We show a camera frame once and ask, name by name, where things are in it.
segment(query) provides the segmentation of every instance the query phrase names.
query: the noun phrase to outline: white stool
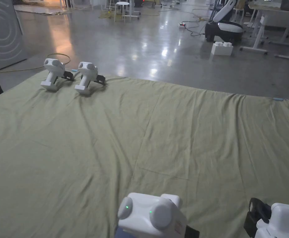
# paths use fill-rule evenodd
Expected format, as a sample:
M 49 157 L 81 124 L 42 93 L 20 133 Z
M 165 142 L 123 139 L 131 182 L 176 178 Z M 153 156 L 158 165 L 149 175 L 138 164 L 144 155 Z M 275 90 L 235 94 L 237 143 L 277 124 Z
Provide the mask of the white stool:
M 115 4 L 114 22 L 116 21 L 116 7 L 117 7 L 117 5 L 120 5 L 121 8 L 122 8 L 122 18 L 123 18 L 123 22 L 125 23 L 125 22 L 126 22 L 126 19 L 125 19 L 126 16 L 125 16 L 125 13 L 124 13 L 124 6 L 129 5 L 129 2 L 117 2 L 117 3 Z

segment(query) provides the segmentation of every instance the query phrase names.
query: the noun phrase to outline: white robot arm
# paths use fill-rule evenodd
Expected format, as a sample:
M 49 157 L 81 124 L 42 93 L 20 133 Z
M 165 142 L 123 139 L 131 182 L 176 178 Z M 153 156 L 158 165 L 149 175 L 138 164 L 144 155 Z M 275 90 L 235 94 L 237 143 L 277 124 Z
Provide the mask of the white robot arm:
M 199 232 L 187 226 L 180 211 L 179 196 L 163 194 L 161 197 L 130 193 L 118 210 L 118 226 L 138 238 L 198 238 Z
M 98 75 L 98 69 L 92 63 L 79 63 L 78 71 L 82 74 L 82 77 L 79 85 L 75 85 L 75 89 L 80 94 L 89 95 L 91 93 L 88 89 L 88 85 L 91 81 L 105 85 L 105 77 L 102 75 Z
M 244 228 L 252 238 L 289 238 L 289 205 L 274 203 L 270 207 L 252 198 Z
M 45 81 L 41 82 L 41 86 L 48 91 L 57 91 L 58 88 L 55 82 L 58 77 L 74 81 L 73 74 L 65 71 L 65 65 L 57 59 L 47 58 L 43 66 L 49 70 L 49 75 Z

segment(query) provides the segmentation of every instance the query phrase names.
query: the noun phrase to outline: white lego-style block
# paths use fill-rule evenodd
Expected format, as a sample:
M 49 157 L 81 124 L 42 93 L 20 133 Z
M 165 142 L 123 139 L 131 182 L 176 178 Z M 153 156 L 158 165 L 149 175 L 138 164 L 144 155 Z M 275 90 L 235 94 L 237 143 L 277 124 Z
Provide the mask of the white lego-style block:
M 230 42 L 219 42 L 213 43 L 212 54 L 213 55 L 231 55 L 233 51 L 233 45 Z

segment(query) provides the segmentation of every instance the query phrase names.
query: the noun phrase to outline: blue tape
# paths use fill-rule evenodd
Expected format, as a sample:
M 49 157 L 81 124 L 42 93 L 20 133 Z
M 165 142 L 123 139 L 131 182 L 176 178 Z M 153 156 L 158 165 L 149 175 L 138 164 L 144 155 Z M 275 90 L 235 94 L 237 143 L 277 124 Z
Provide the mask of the blue tape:
M 283 101 L 283 98 L 279 98 L 279 97 L 274 97 L 273 98 L 275 101 Z

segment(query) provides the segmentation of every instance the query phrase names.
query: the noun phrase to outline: polished concrete floor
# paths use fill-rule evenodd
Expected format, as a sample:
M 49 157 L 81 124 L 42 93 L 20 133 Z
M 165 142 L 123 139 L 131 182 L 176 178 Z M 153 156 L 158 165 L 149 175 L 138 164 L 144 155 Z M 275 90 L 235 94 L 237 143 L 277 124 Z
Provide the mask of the polished concrete floor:
M 77 68 L 80 61 L 87 61 L 98 67 L 99 74 L 289 99 L 289 60 L 273 56 L 274 53 L 289 54 L 289 48 L 265 44 L 271 52 L 264 56 L 240 52 L 235 47 L 231 57 L 212 57 L 212 44 L 206 42 L 204 36 L 192 37 L 190 32 L 179 28 L 180 21 L 197 20 L 194 14 L 188 13 L 193 9 L 200 9 L 193 11 L 196 15 L 209 16 L 210 11 L 204 10 L 207 9 L 205 3 L 187 0 L 176 5 L 180 11 L 163 8 L 163 12 L 145 5 L 140 20 L 133 18 L 130 23 L 127 18 L 126 24 L 121 19 L 114 23 L 113 18 L 99 18 L 100 8 L 54 16 L 18 12 L 29 58 L 6 70 L 40 66 L 47 54 L 58 52 L 70 56 L 67 68 Z M 204 32 L 205 23 L 200 22 L 199 27 L 192 29 Z M 197 25 L 188 23 L 188 27 Z M 247 33 L 241 44 L 253 44 Z M 0 83 L 3 90 L 8 90 L 40 70 L 3 73 Z

